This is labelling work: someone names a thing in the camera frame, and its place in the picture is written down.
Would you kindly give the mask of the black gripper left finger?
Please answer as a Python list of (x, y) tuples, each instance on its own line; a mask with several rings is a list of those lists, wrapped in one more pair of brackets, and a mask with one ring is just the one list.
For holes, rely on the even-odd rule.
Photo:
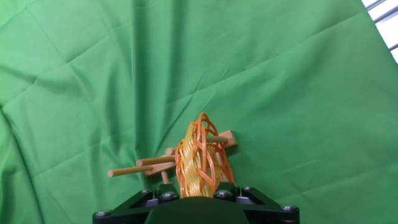
[(144, 189), (112, 210), (93, 214), (92, 224), (144, 224), (158, 205), (180, 198), (174, 184), (160, 184), (156, 190)]

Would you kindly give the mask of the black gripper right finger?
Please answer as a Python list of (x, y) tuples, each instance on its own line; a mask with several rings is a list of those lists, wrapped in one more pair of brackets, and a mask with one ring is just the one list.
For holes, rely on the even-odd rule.
[(214, 198), (229, 202), (244, 213), (249, 223), (300, 223), (298, 207), (280, 205), (255, 187), (238, 187), (231, 182), (222, 182)]

